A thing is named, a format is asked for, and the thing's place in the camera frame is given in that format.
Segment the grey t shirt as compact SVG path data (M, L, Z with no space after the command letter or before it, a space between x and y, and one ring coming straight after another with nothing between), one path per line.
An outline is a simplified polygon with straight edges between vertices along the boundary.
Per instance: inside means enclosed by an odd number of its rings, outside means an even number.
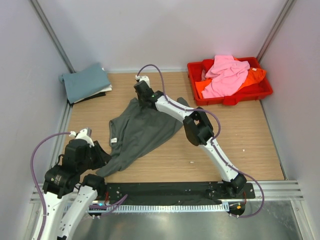
M183 123L174 117L141 107L138 99L133 98L120 116L109 121L111 160L96 174L108 177L125 170L170 140L182 127Z

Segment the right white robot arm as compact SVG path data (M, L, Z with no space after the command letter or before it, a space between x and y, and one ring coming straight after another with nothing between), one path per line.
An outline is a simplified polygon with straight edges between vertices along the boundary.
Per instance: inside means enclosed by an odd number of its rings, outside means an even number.
M237 198L243 193L247 179L218 144L213 126L203 108L188 107L172 100L161 91L154 92L144 80L138 80L134 89L141 106L165 113L183 124L188 141L203 149L217 167L229 197Z

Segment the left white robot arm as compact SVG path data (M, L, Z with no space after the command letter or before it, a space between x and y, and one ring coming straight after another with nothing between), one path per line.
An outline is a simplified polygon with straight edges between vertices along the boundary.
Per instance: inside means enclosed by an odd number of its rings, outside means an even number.
M105 166L111 156L98 141L92 145L83 139L70 140L58 163L44 176L42 209L32 239L70 240L82 216L94 200L106 194L105 179L87 170Z

